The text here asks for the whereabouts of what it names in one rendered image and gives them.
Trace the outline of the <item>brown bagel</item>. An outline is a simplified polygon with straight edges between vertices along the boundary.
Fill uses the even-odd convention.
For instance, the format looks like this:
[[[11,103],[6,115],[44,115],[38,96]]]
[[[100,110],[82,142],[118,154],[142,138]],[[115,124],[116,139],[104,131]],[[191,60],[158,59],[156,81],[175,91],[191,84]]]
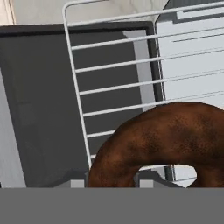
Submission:
[[[224,109],[172,102],[122,124],[98,150],[89,187],[132,187],[146,165],[188,165],[193,187],[224,187]]]

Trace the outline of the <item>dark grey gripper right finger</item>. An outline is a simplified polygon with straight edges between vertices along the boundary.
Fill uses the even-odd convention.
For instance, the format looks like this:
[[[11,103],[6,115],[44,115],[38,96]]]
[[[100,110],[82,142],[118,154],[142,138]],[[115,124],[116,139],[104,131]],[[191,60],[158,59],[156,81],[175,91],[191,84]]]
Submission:
[[[164,180],[156,171],[139,171],[135,177],[136,187],[140,188],[165,188],[175,187],[180,188],[170,181]]]

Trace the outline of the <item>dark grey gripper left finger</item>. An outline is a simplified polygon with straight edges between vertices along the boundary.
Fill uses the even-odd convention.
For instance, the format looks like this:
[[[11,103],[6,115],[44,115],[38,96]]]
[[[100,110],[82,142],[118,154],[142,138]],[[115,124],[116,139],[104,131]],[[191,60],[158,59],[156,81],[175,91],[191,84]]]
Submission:
[[[70,171],[56,182],[58,188],[84,188],[87,183],[86,171]]]

